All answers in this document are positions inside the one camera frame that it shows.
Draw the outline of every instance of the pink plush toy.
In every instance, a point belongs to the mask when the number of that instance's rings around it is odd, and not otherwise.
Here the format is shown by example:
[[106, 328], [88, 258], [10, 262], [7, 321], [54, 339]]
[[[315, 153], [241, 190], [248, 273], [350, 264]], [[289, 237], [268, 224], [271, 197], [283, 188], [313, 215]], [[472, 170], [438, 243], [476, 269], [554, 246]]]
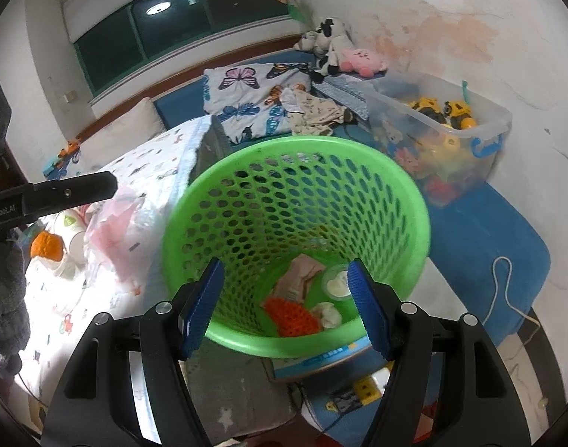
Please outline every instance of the pink plush toy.
[[383, 61], [380, 54], [368, 49], [344, 49], [343, 58], [340, 59], [340, 70], [342, 72], [358, 72], [361, 77], [372, 79], [378, 72], [387, 70], [387, 64]]

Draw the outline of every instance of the butterfly blanket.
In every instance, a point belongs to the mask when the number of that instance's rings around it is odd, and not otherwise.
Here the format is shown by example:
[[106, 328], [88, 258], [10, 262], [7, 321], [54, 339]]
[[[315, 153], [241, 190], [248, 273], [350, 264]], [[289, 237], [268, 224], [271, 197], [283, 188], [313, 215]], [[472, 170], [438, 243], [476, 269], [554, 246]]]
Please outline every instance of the butterfly blanket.
[[309, 91], [308, 64], [240, 64], [207, 69], [206, 112], [216, 115], [234, 144], [287, 133], [291, 126], [280, 102], [283, 89]]

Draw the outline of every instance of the box handle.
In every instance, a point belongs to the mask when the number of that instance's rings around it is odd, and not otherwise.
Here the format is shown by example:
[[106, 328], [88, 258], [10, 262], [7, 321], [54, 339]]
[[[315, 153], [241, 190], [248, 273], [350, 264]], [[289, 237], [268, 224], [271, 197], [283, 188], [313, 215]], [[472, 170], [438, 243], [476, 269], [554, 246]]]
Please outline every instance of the box handle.
[[499, 139], [496, 143], [491, 143], [478, 150], [476, 148], [480, 145], [480, 143], [482, 143], [482, 141], [479, 137], [473, 138], [470, 142], [470, 149], [475, 158], [486, 158], [487, 156], [491, 156], [501, 149], [501, 147], [503, 146], [503, 136], [499, 135]]

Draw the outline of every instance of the transparent box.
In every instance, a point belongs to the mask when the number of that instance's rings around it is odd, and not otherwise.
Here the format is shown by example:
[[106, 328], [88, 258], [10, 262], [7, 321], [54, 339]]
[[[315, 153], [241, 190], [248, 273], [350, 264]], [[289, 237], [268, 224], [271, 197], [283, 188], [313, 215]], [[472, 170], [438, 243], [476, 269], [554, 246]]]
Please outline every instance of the transparent box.
[[381, 150], [419, 185], [429, 203], [443, 207], [483, 183], [491, 171], [506, 133], [511, 112], [467, 91], [477, 126], [453, 129], [407, 104], [422, 97], [463, 101], [461, 86], [429, 74], [388, 73], [356, 83], [364, 94], [371, 132]]

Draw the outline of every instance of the white pillow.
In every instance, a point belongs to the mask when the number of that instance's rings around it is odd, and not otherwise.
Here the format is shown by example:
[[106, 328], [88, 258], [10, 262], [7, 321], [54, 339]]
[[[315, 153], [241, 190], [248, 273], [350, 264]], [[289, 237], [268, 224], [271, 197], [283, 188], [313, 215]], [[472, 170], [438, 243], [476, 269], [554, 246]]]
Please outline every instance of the white pillow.
[[133, 109], [83, 142], [81, 153], [91, 170], [97, 171], [165, 130], [152, 100], [143, 98]]
[[308, 64], [238, 64], [206, 69], [203, 108], [233, 143], [291, 130], [279, 100], [284, 88], [311, 89]]

